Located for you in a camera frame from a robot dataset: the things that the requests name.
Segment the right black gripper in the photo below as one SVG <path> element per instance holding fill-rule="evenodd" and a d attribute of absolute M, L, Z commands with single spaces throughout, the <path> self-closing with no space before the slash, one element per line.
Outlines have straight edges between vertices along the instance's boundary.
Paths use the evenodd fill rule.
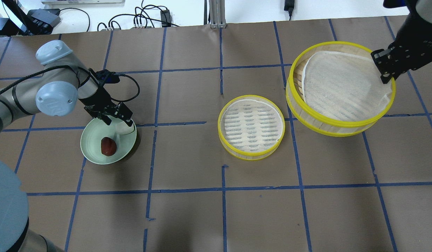
<path fill-rule="evenodd" d="M 409 14 L 388 48 L 373 51 L 371 57 L 383 84 L 431 63 L 432 23 Z"/>

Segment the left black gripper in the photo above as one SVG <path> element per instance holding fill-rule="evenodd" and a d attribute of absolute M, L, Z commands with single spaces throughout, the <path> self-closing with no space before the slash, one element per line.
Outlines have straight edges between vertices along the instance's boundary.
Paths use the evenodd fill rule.
<path fill-rule="evenodd" d="M 92 118 L 98 118 L 107 126 L 110 126 L 113 118 L 123 120 L 128 127 L 133 126 L 132 110 L 123 102 L 115 104 L 110 94 L 105 89 L 98 89 L 88 98 L 83 99 L 83 105 L 86 112 Z"/>

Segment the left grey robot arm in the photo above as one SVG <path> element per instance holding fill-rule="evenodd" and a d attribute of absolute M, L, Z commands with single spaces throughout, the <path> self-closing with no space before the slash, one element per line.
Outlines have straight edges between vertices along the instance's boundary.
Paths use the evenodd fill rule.
<path fill-rule="evenodd" d="M 137 138 L 133 113 L 126 106 L 127 99 L 114 99 L 104 88 L 118 83 L 122 75 L 86 69 L 60 40 L 41 46 L 35 57 L 43 70 L 0 90 L 0 133 L 15 120 L 37 113 L 66 116 L 80 101 L 92 117 L 80 141 L 86 158 L 96 164 L 112 164 L 128 155 Z M 29 229 L 27 194 L 20 186 L 15 172 L 0 161 L 0 252 L 60 252 Z"/>

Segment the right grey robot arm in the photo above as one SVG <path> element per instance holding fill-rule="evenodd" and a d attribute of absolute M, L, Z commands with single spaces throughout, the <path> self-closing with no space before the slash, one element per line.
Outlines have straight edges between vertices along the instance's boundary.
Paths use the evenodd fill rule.
<path fill-rule="evenodd" d="M 371 53 L 381 81 L 387 84 L 408 70 L 417 70 L 432 62 L 432 0 L 384 0 L 383 6 L 409 10 L 388 48 Z"/>

